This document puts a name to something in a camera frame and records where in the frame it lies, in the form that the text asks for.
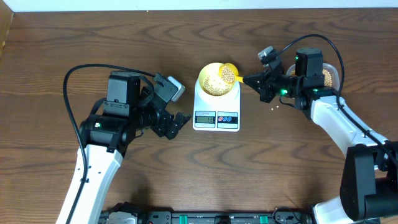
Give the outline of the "yellow measuring scoop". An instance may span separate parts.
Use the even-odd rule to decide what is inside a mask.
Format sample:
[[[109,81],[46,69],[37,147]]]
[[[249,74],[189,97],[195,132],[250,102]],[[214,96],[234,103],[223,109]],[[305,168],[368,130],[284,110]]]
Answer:
[[[238,69],[232,63],[224,63],[220,66],[219,77],[228,84],[243,82],[243,77],[239,76]]]

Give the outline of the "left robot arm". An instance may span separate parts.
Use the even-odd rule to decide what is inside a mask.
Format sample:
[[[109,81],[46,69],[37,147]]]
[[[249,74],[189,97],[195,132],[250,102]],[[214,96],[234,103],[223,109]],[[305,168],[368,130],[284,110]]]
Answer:
[[[72,182],[57,223],[97,223],[109,186],[128,145],[151,129],[173,139],[191,115],[170,114],[185,87],[173,77],[157,73],[152,81],[138,72],[112,72],[106,98],[98,100],[89,116],[75,125],[79,149]]]

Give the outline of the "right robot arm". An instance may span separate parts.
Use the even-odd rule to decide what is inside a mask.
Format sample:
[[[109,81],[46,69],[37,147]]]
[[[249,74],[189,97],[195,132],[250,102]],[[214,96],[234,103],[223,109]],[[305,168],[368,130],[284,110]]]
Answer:
[[[243,83],[271,102],[293,98],[292,105],[319,125],[345,156],[339,195],[312,207],[310,223],[371,223],[397,215],[397,142],[374,132],[325,85],[323,54],[317,48],[296,51],[295,74],[284,74],[273,47],[258,54],[264,71]]]

